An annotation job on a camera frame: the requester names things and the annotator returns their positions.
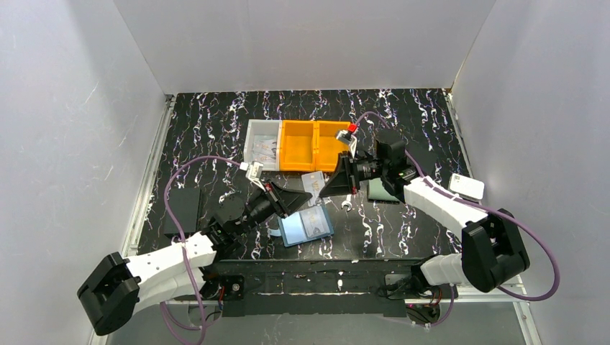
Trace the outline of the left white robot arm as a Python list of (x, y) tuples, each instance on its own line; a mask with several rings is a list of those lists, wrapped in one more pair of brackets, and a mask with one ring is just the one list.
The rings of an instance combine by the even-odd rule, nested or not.
[(225, 198), (207, 225), (197, 227), (185, 242), (126, 258), (118, 252), (106, 255), (77, 290), (95, 334), (115, 332), (151, 305), (199, 293), (201, 268), (231, 255), (239, 246), (238, 236), (273, 215), (292, 215), (311, 197), (268, 181), (247, 201), (235, 195)]

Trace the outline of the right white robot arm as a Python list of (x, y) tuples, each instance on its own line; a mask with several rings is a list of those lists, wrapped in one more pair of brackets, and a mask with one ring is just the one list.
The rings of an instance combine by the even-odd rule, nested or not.
[(458, 254), (433, 255), (412, 266), (412, 289), (454, 284), (488, 293), (529, 268), (524, 242), (508, 211), (483, 211), (449, 193), (424, 174), (406, 143), (391, 130), (375, 141), (374, 154), (357, 150), (356, 129), (352, 124), (337, 132), (347, 150), (338, 154), (320, 196), (353, 195), (363, 181), (379, 179), (391, 196), (431, 216), (461, 243)]

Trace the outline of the blue card holder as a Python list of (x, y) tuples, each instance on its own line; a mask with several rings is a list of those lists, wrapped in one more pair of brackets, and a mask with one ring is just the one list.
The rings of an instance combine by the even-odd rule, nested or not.
[(334, 234), (328, 211), (324, 206), (313, 206), (287, 218), (279, 218), (278, 228), (268, 234), (282, 238), (285, 247), (312, 242)]

